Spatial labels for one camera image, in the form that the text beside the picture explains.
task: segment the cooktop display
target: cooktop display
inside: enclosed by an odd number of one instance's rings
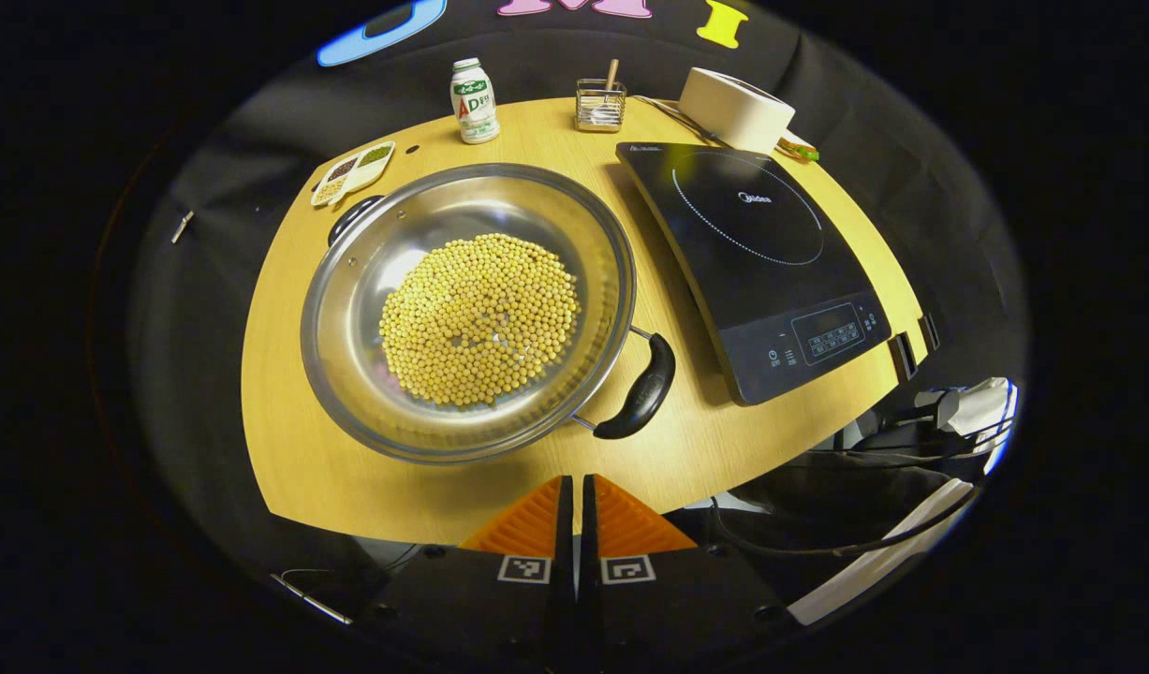
[[[620,142],[707,320],[738,404],[751,405],[890,338],[843,235],[772,158]]]

